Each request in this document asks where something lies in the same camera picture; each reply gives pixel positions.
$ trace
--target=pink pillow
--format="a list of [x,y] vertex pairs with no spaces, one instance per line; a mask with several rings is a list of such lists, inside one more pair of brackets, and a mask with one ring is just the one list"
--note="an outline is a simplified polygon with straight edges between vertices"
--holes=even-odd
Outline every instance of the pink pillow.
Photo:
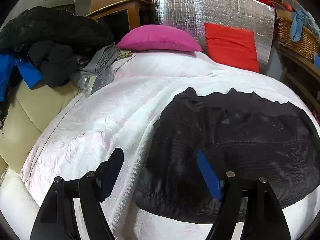
[[144,25],[131,30],[117,44],[119,49],[170,49],[202,51],[198,42],[188,33],[165,25]]

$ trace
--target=white blanket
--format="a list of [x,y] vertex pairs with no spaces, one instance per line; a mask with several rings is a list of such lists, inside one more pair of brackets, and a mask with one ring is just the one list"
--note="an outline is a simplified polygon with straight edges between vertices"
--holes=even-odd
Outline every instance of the white blanket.
[[[37,204],[41,205],[56,176],[65,180],[80,178],[107,160],[115,147],[120,147],[124,165],[111,196],[101,206],[115,236],[124,238],[132,192],[148,151],[153,123],[173,97],[188,87],[193,87],[199,96],[227,93],[235,88],[247,93],[254,91],[271,101],[290,101],[306,111],[320,131],[300,98],[273,78],[217,64],[200,52],[137,53],[116,71],[113,83],[88,98],[75,97],[32,148],[21,177]],[[78,201],[75,206],[80,235],[87,240]],[[193,239],[199,237],[206,236],[195,235]],[[169,239],[178,238],[183,236],[173,234]]]

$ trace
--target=white sheet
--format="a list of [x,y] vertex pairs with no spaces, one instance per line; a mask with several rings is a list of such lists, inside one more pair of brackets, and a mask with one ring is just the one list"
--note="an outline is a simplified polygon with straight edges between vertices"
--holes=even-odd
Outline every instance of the white sheet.
[[[110,229],[118,239],[123,239],[123,232],[128,226],[127,211],[148,150],[153,123],[173,97],[188,87],[193,87],[199,96],[217,91],[227,93],[233,87],[247,93],[254,91],[271,101],[290,101],[305,110],[318,133],[320,131],[300,98],[272,78],[217,64],[200,52],[137,53],[117,70],[112,84],[89,98],[81,95],[75,97],[45,129],[21,170],[22,179],[32,197],[41,205],[54,177],[62,176],[65,180],[80,178],[107,160],[115,147],[120,147],[124,151],[124,165],[111,197],[101,206]],[[78,201],[75,206],[82,239],[89,239]],[[147,218],[152,223],[157,221],[157,226],[163,230],[158,232],[157,226],[149,223],[138,240],[150,239],[145,232],[155,232],[152,239],[163,239],[161,234],[166,227],[177,232],[167,235],[168,239],[185,238],[190,233],[183,229],[181,222],[172,223],[170,219],[143,213],[139,212],[136,218],[137,232],[143,231],[141,228]],[[296,216],[299,221],[290,227],[305,229],[308,225],[303,221],[309,220],[310,216],[304,216],[303,212],[298,212]],[[207,232],[204,234],[203,231],[209,230],[206,227],[192,225],[192,239],[205,238]]]
[[0,210],[20,240],[30,240],[39,206],[27,191],[20,174],[10,168],[0,186]]

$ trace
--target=gray cloth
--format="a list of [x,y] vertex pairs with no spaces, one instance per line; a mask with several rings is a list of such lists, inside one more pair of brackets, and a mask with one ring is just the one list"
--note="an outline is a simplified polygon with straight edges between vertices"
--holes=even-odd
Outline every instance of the gray cloth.
[[92,60],[83,69],[72,73],[70,79],[80,87],[84,78],[106,70],[119,55],[120,51],[116,48],[115,43],[105,46],[94,54]]

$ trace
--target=black garment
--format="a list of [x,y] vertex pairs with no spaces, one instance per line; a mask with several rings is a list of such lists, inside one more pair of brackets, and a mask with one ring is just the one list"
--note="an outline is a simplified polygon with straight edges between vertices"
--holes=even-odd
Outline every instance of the black garment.
[[54,41],[72,47],[96,47],[97,51],[111,44],[113,39],[106,25],[98,25],[90,18],[37,6],[5,25],[0,32],[0,50],[38,41]]
[[65,85],[78,69],[77,57],[68,45],[40,41],[30,47],[28,55],[49,87]]
[[[320,140],[307,114],[255,93],[212,93],[192,88],[176,95],[155,123],[149,154],[133,200],[150,213],[192,223],[213,223],[220,202],[212,198],[196,162],[202,149],[221,178],[270,182],[281,207],[310,194],[320,182]],[[239,221],[246,210],[243,199]]]

